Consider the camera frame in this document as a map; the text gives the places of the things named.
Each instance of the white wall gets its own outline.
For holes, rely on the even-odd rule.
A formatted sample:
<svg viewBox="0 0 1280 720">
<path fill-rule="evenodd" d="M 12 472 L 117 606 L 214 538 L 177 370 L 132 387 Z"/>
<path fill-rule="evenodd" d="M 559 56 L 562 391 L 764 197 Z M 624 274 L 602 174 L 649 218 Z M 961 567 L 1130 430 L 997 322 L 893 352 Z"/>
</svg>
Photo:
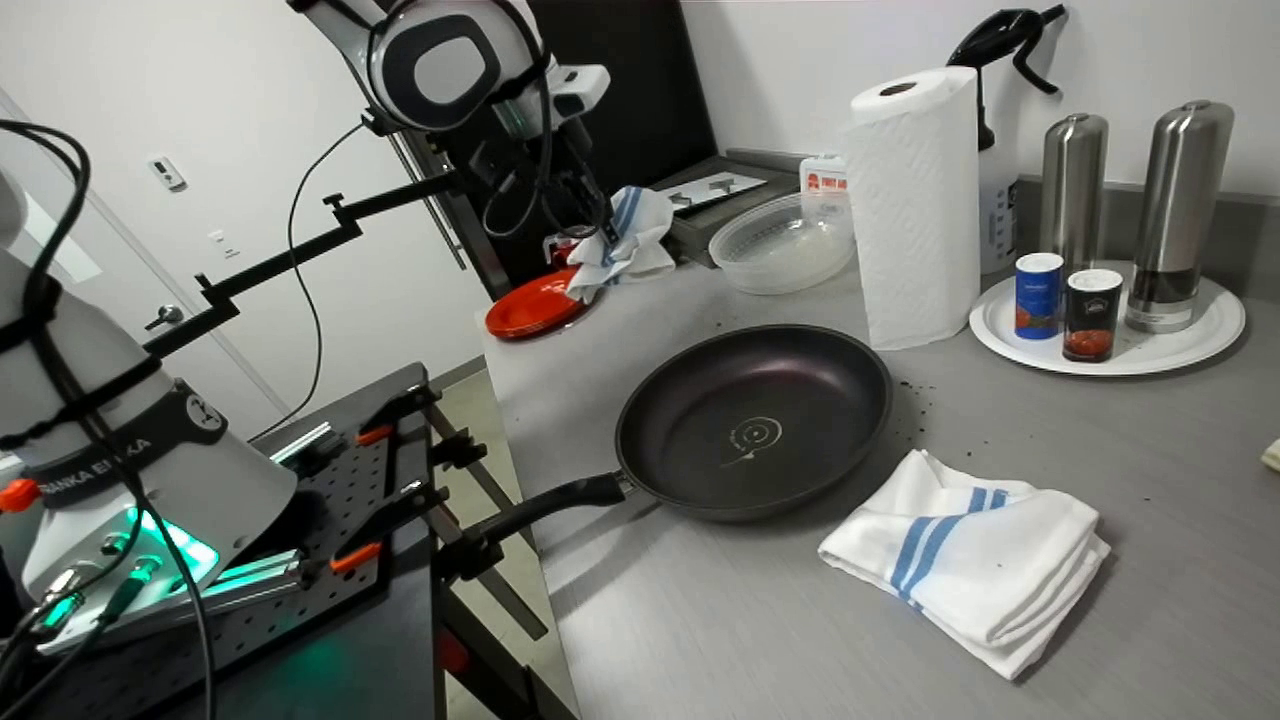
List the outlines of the white wall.
<svg viewBox="0 0 1280 720">
<path fill-rule="evenodd" d="M 94 191 L 188 291 L 196 274 L 214 281 L 284 247 L 301 174 L 365 107 L 339 56 L 284 0 L 5 0 L 0 87 L 86 139 Z M 188 191 L 149 174 L 159 152 Z M 357 136 L 311 182 L 301 237 L 329 230 L 320 197 L 405 182 L 384 139 Z M 329 327 L 320 400 L 406 362 L 444 374 L 480 352 L 480 281 L 454 274 L 426 213 L 366 230 L 306 263 Z M 291 281 L 253 291 L 226 342 L 284 400 L 304 391 L 311 327 Z"/>
<path fill-rule="evenodd" d="M 684 0 L 722 150 L 840 150 L 846 99 L 880 81 L 934 69 L 998 0 Z M 1060 99 L 1004 61 L 986 113 L 998 163 L 1039 174 L 1043 128 L 1068 113 L 1112 120 L 1106 182 L 1138 183 L 1158 113 L 1236 104 L 1230 191 L 1280 197 L 1280 5 L 1276 0 L 1068 0 L 1049 61 Z"/>
</svg>

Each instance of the red object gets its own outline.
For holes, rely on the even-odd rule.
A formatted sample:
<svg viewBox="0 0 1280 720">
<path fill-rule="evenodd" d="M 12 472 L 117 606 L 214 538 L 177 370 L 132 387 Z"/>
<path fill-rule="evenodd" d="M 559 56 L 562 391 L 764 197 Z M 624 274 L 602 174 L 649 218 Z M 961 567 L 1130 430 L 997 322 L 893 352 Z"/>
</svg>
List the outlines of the red object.
<svg viewBox="0 0 1280 720">
<path fill-rule="evenodd" d="M 567 298 L 571 278 L 574 278 L 574 268 L 557 268 L 549 278 L 535 278 L 535 281 L 513 290 L 508 298 L 499 298 L 488 309 L 485 327 L 496 342 L 526 342 L 526 338 L 545 338 L 552 327 L 562 327 L 567 322 L 588 314 L 588 304 Z"/>
<path fill-rule="evenodd" d="M 26 477 L 15 477 L 0 487 L 0 513 L 26 513 L 41 501 L 41 484 Z"/>
</svg>

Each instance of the gray countertop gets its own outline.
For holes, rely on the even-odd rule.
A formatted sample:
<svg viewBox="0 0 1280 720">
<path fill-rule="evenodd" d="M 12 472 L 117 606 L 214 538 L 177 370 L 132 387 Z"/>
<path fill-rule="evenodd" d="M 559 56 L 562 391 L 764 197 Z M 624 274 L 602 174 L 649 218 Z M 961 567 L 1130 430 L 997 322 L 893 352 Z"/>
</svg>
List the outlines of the gray countertop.
<svg viewBox="0 0 1280 720">
<path fill-rule="evenodd" d="M 1154 379 L 1039 377 L 967 332 L 885 356 L 900 405 L 862 481 L 921 446 L 964 472 L 1096 505 L 1117 545 L 1020 683 L 816 559 L 857 484 L 752 530 L 630 496 L 535 530 L 582 720 L 1276 720 L 1280 477 L 1255 455 L 1280 437 L 1280 301 L 1247 314 L 1253 332 L 1225 362 Z M 850 274 L 752 301 L 719 274 L 684 268 L 612 290 L 549 342 L 488 342 L 524 487 L 612 472 L 612 425 L 649 370 L 722 327 L 779 322 L 862 338 Z"/>
</svg>

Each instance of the paper towel roll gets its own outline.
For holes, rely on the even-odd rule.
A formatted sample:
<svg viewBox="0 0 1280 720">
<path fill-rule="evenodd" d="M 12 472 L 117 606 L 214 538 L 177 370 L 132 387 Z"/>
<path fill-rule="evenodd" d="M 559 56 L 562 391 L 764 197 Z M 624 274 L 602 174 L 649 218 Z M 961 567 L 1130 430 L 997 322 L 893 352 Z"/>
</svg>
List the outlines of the paper towel roll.
<svg viewBox="0 0 1280 720">
<path fill-rule="evenodd" d="M 872 344 L 957 338 L 980 291 L 974 74 L 858 94 L 846 178 Z"/>
</svg>

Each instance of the frying pan handle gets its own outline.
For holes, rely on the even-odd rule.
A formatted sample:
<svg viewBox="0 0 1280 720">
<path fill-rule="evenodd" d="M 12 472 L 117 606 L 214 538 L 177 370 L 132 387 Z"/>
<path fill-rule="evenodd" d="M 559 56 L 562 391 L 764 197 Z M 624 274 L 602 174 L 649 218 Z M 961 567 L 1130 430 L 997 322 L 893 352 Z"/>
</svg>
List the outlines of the frying pan handle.
<svg viewBox="0 0 1280 720">
<path fill-rule="evenodd" d="M 439 549 L 434 556 L 434 572 L 444 579 L 459 575 L 471 579 L 480 572 L 488 572 L 496 559 L 504 559 L 504 541 L 524 533 L 526 526 L 557 518 L 562 507 L 578 507 L 578 505 L 621 505 L 624 501 L 624 484 L 616 477 L 590 477 L 590 481 L 574 481 L 574 484 L 559 484 L 552 491 L 526 496 L 524 505 L 496 513 L 471 530 L 462 530 L 452 545 Z"/>
<path fill-rule="evenodd" d="M 462 538 L 515 538 L 524 533 L 526 526 L 545 520 L 545 518 L 557 518 L 562 507 L 578 507 L 578 505 L 621 505 L 624 501 L 624 487 L 616 477 L 590 477 L 590 481 L 574 481 L 574 484 L 559 484 L 559 487 L 549 487 L 538 496 L 526 496 L 524 505 L 515 505 L 513 513 L 499 513 L 499 518 L 488 518 L 485 526 L 471 526 Z"/>
</svg>

